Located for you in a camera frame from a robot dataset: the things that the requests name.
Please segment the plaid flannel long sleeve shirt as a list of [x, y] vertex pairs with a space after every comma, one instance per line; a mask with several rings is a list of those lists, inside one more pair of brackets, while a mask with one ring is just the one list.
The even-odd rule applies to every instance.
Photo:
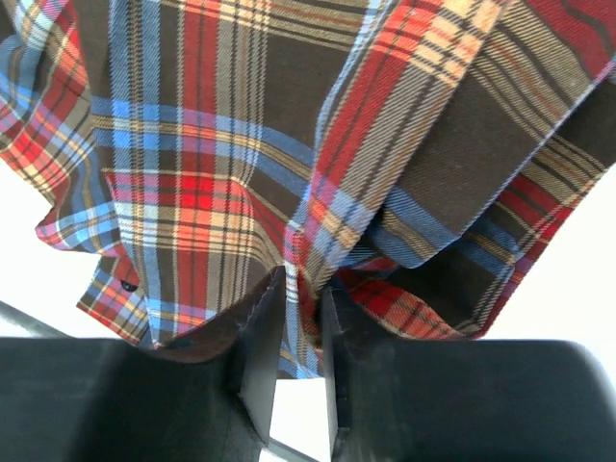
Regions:
[[99, 256], [130, 344], [286, 272], [286, 378], [339, 288], [409, 339], [486, 333], [615, 162], [611, 1], [5, 1], [1, 158]]

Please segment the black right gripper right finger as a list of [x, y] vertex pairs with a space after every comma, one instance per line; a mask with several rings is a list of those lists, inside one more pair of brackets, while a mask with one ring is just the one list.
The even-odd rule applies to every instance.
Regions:
[[340, 288], [322, 294], [320, 321], [331, 459], [370, 461], [375, 393], [369, 366], [383, 330]]

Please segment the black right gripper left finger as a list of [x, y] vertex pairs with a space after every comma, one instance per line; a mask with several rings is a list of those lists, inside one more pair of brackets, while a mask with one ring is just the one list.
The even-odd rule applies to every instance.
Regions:
[[270, 423], [285, 325], [285, 269], [274, 268], [239, 304], [228, 387], [264, 446]]

